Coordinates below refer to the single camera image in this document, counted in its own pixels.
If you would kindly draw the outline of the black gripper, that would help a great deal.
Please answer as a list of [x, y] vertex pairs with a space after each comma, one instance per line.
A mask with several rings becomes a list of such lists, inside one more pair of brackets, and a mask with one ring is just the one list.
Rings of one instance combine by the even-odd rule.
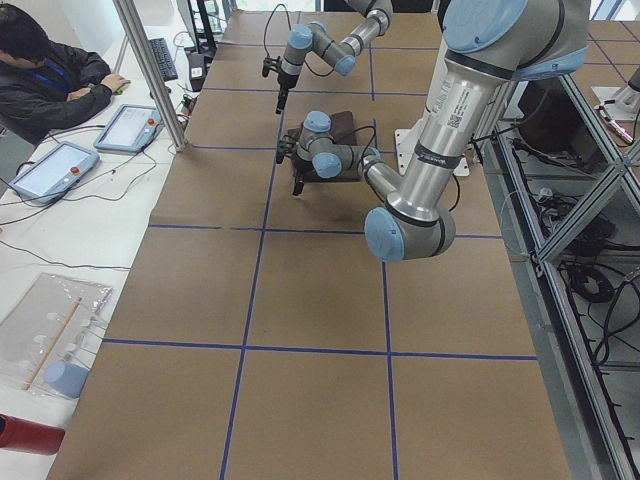
[[315, 173], [313, 165], [298, 154], [298, 140], [288, 134], [283, 135], [277, 143], [275, 162], [281, 165], [284, 159], [290, 160], [294, 186], [292, 195], [299, 196], [302, 194], [306, 183], [317, 182], [318, 176]]
[[272, 58], [266, 56], [262, 63], [262, 77], [267, 78], [271, 72], [277, 74], [279, 85], [275, 113], [282, 114], [286, 107], [289, 91], [297, 85], [300, 66], [289, 62], [284, 57]]

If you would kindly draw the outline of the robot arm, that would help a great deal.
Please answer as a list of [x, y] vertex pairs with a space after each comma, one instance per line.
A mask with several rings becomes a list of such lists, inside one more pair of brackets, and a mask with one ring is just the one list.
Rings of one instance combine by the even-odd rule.
[[319, 21], [308, 24], [293, 24], [290, 27], [284, 53], [271, 57], [265, 47], [261, 74], [266, 78], [270, 72], [277, 74], [279, 85], [276, 114], [281, 114], [306, 64], [309, 53], [316, 54], [336, 72], [347, 76], [356, 65], [356, 58], [371, 42], [384, 36], [391, 26], [394, 9], [391, 1], [346, 1], [346, 4], [360, 13], [364, 20], [343, 40], [333, 39], [326, 26]]
[[455, 223], [440, 198], [495, 90], [509, 81], [558, 77], [586, 58], [585, 1], [453, 1], [443, 19], [445, 76], [422, 119], [404, 173], [370, 146], [339, 143], [330, 117], [312, 111], [295, 141], [281, 140], [276, 156], [298, 157], [323, 180], [353, 172], [380, 205], [366, 216], [371, 253], [385, 262], [437, 256], [451, 245]]

